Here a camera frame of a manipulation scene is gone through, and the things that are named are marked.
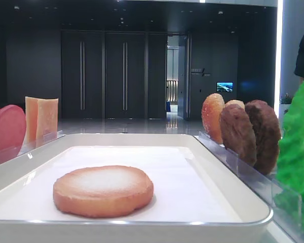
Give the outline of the round toasted bread slice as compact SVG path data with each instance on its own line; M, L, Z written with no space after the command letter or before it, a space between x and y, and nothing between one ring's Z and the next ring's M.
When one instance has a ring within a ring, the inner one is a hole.
M89 217L126 216L147 206L154 184L142 170L128 166L73 170L53 185L53 201L64 213Z

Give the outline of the clear acrylic bread holder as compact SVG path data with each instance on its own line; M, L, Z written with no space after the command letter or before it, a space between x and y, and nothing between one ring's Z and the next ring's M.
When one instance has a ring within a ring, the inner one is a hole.
M198 140L209 149L224 148L223 144L215 142L206 132L199 131Z

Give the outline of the front golden bread slice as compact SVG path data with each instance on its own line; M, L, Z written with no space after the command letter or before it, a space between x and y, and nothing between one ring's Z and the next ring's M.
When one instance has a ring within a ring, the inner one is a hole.
M210 138L222 144L219 117L224 108L224 99L221 94L213 93L203 102L201 116L202 124Z

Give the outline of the golden bread slice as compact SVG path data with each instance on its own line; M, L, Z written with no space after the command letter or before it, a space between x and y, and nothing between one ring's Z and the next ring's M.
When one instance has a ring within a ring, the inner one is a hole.
M224 99L221 94L213 93L203 102L201 116L202 124L210 138L222 144L219 117L224 108Z
M245 104L243 101L240 100L230 100L228 101L224 106L228 107L229 105L233 105L233 104L237 104L239 105L241 108L245 109Z

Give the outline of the front brown meat patty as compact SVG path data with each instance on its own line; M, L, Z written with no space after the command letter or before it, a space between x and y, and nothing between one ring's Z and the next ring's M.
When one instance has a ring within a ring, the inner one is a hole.
M256 163L256 138L246 111L237 104L225 107L219 118L221 137L226 149L237 153L250 166Z

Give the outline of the clear acrylic cheese holder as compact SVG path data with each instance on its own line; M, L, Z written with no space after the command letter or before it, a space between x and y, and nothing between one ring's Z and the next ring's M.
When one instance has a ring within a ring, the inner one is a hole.
M54 141L55 139L62 137L62 136L63 136L62 130L57 131L57 132L47 133L30 143L26 143L26 141L24 141L21 149L22 150L32 150L32 149L41 147L51 141Z

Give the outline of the rear brown meat patty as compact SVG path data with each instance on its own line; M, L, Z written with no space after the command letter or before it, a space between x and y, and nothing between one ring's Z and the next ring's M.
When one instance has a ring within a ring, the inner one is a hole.
M278 118L274 109L261 100L246 103L245 111L256 138L254 168L263 175L268 175L274 169L279 155L281 132Z

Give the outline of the rear orange cheese slice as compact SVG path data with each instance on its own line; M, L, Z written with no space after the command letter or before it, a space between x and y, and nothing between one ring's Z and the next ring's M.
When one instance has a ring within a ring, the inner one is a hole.
M38 99L34 97L25 97L25 115L26 115L26 143L36 140L37 117L38 117Z

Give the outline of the clear acrylic tomato holder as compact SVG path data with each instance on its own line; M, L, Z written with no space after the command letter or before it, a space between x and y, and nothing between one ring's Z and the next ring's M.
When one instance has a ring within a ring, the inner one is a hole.
M9 149L0 151L0 165L14 159L19 154L18 149Z

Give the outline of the clear acrylic lettuce holder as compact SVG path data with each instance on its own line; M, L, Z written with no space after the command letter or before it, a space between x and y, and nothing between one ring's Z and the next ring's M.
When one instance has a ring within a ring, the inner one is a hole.
M272 180L272 196L275 207L299 225L302 224L302 196L288 185Z

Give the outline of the green lettuce leaf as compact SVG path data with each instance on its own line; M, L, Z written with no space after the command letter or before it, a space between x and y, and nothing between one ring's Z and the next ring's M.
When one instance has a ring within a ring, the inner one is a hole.
M283 138L279 141L277 179L302 196L304 231L304 82L284 115Z

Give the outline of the dark double door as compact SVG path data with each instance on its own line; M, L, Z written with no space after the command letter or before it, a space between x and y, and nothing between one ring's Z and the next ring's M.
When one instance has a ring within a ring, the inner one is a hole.
M64 118L163 119L164 33L63 31Z

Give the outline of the white rectangular tray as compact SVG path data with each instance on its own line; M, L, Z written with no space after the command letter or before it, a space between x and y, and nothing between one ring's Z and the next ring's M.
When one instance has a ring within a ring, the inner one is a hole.
M151 204L113 219L56 209L59 177L104 165L145 171ZM0 242L259 242L273 215L191 135L65 135L0 165Z

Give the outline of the clear acrylic patty holder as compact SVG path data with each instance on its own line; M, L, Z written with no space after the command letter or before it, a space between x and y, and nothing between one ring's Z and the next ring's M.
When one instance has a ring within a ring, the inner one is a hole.
M242 161L238 154L230 149L225 149L226 159L224 161L225 165L237 175L240 179L251 181L251 182L262 182L265 180L273 180L271 175L263 175L257 171L254 167L248 165Z

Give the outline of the small wall display screen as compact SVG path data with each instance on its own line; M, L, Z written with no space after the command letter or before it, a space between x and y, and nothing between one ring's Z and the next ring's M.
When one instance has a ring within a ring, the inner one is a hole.
M216 83L216 91L217 92L233 92L233 83L232 82L217 82Z

